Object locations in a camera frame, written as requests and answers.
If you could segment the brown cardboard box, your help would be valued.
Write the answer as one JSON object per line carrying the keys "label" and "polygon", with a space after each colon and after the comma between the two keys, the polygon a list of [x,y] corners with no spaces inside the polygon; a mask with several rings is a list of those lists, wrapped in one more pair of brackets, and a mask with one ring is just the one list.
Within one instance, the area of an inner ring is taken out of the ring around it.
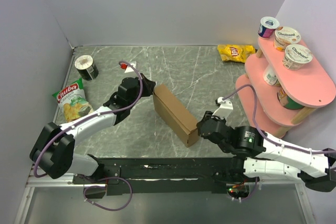
{"label": "brown cardboard box", "polygon": [[191,147],[198,141],[196,117],[189,112],[167,86],[161,84],[154,88],[153,103],[157,114],[186,147]]}

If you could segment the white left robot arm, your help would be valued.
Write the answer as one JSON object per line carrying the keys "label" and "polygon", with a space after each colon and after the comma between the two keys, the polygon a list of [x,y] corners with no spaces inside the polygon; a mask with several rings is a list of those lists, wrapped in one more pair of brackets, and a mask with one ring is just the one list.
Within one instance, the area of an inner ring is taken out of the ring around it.
{"label": "white left robot arm", "polygon": [[104,177],[104,164],[91,154],[75,154],[76,145],[122,122],[140,98],[153,94],[155,86],[144,74],[126,77],[109,100],[94,112],[70,123],[46,124],[29,154],[34,167],[41,168],[52,179],[74,173],[92,183],[100,182]]}

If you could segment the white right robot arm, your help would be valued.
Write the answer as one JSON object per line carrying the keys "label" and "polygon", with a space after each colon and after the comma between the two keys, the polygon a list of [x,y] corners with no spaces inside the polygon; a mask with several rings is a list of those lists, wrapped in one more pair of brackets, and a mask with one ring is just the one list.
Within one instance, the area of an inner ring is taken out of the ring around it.
{"label": "white right robot arm", "polygon": [[232,128],[225,119],[206,111],[196,124],[198,135],[230,153],[225,175],[232,180],[287,180],[315,191],[335,189],[335,150],[314,151],[285,142],[252,126]]}

